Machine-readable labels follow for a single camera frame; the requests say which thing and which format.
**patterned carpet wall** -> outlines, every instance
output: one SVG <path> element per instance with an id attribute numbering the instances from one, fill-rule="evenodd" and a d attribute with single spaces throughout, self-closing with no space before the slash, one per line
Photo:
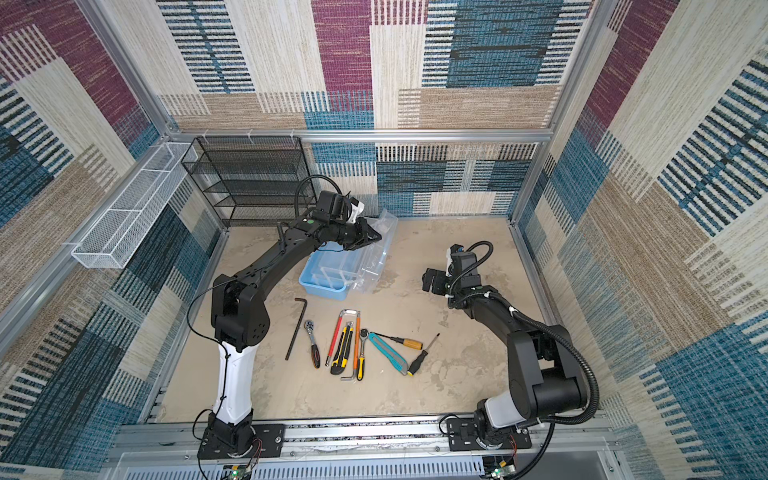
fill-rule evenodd
<path id="1" fill-rule="evenodd" d="M 220 236 L 184 180 L 123 270 L 77 267 L 0 366 L 3 478 L 95 478 L 134 423 Z"/>
<path id="2" fill-rule="evenodd" d="M 72 0 L 0 0 L 0 311 L 158 138 Z"/>
<path id="3" fill-rule="evenodd" d="M 591 0 L 104 0 L 182 129 L 538 128 Z"/>
<path id="4" fill-rule="evenodd" d="M 310 171 L 397 217 L 509 215 L 537 144 L 304 143 Z M 330 186 L 316 183 L 317 191 Z"/>
<path id="5" fill-rule="evenodd" d="M 636 478 L 768 478 L 767 41 L 621 0 L 521 219 Z"/>

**screwdriver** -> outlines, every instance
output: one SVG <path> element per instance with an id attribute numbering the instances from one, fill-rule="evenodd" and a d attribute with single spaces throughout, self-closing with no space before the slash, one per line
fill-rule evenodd
<path id="1" fill-rule="evenodd" d="M 382 335 L 381 333 L 377 333 L 378 336 L 384 336 L 390 340 L 395 340 L 397 343 L 401 343 L 402 345 L 407 346 L 410 349 L 420 350 L 424 346 L 423 343 L 419 342 L 418 340 L 414 339 L 404 339 L 399 336 L 389 336 L 389 335 Z"/>
<path id="2" fill-rule="evenodd" d="M 433 338 L 432 341 L 429 343 L 429 345 L 427 345 L 427 348 L 422 350 L 419 356 L 416 357 L 416 360 L 414 360 L 413 363 L 411 363 L 411 366 L 408 367 L 408 374 L 410 376 L 413 376 L 414 373 L 419 371 L 419 368 L 421 368 L 422 366 L 422 362 L 424 361 L 425 358 L 427 358 L 427 355 L 429 354 L 427 350 L 432 348 L 432 344 L 435 342 L 435 340 L 437 340 L 437 337 L 439 336 L 440 336 L 439 333 L 435 335 L 435 338 Z"/>

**plastic storage container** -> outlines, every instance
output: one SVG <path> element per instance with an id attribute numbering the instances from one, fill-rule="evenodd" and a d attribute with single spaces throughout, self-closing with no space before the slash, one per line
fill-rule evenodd
<path id="1" fill-rule="evenodd" d="M 338 243 L 328 242 L 310 255 L 299 284 L 311 295 L 344 300 L 349 285 L 357 278 L 363 250 L 344 251 Z"/>
<path id="2" fill-rule="evenodd" d="M 328 242 L 310 255 L 299 276 L 299 284 L 310 295 L 344 300 L 349 288 L 369 293 L 384 270 L 389 245 L 395 235 L 397 217 L 384 210 L 379 218 L 369 220 L 382 239 L 358 250 L 345 251 Z"/>

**blue plastic bin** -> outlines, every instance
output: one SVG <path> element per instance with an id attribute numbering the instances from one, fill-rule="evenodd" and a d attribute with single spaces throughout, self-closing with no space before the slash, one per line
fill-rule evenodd
<path id="1" fill-rule="evenodd" d="M 343 251 L 336 242 L 328 242 L 307 260 L 299 284 L 310 295 L 344 300 L 349 285 L 356 279 L 360 250 Z"/>

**black wire mesh shelf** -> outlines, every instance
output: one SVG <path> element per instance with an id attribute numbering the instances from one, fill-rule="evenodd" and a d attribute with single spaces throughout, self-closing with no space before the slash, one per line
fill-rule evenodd
<path id="1" fill-rule="evenodd" d="M 265 226 L 293 220 L 293 195 L 310 174 L 300 139 L 198 137 L 190 149 L 196 151 L 197 161 L 182 164 L 224 225 Z M 312 182 L 307 182 L 299 208 L 315 204 L 316 199 Z"/>

